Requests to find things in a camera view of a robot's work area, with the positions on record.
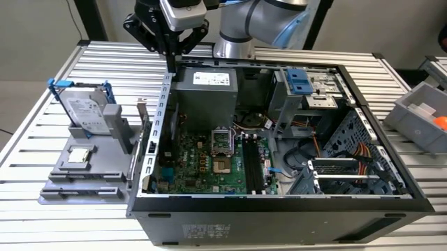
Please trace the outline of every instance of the aluminum profile table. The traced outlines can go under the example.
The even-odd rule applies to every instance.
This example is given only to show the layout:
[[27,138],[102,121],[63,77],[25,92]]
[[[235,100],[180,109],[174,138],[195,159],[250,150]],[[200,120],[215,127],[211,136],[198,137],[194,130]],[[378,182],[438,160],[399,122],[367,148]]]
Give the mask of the aluminum profile table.
[[[194,56],[212,56],[200,45]],[[388,63],[370,53],[280,51],[256,49],[259,60],[342,64],[383,120],[408,86]],[[139,44],[91,42],[77,46],[56,79],[114,85],[116,101],[130,123],[140,123],[135,107],[146,98],[155,111],[166,63]],[[41,95],[0,154],[0,249],[148,250],[154,247],[136,220],[126,219],[126,207],[103,205],[40,205],[37,197],[68,138],[68,118],[48,91]],[[368,244],[316,246],[219,246],[212,250],[447,250],[447,155],[428,155],[399,133],[387,135],[410,167],[436,213]]]

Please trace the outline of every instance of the gray plastic bin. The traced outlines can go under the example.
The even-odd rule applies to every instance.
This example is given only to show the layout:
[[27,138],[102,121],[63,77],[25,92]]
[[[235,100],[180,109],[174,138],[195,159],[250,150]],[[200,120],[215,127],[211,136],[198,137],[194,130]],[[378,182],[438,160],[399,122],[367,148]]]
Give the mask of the gray plastic bin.
[[432,117],[447,116],[447,94],[422,82],[406,95],[395,101],[395,108],[384,119],[399,133],[402,133],[426,151],[447,153],[447,131],[434,122],[432,118],[415,112],[411,107],[426,105]]

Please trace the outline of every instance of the ram slot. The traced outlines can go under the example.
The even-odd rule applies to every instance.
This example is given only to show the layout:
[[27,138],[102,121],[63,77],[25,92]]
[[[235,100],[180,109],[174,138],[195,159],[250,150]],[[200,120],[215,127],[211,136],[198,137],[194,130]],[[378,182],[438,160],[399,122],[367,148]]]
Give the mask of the ram slot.
[[260,157],[255,139],[243,140],[243,155],[244,155],[247,192],[250,193],[251,191],[255,191],[258,194],[260,194],[262,190],[264,189],[264,186],[263,186]]

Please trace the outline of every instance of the power supply label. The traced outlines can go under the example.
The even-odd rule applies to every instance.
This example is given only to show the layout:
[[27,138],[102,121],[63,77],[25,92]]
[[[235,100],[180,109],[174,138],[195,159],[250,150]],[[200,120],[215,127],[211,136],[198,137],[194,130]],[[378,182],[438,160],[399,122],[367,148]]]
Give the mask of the power supply label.
[[195,72],[195,85],[230,85],[230,73]]
[[184,224],[183,234],[187,239],[228,238],[231,224]]

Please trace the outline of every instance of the orange object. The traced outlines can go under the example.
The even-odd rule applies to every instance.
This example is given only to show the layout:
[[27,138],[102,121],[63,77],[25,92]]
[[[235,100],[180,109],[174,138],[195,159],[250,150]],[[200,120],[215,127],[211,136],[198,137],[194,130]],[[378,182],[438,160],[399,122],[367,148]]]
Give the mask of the orange object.
[[442,129],[447,130],[447,117],[438,117],[434,119],[434,123],[439,125]]

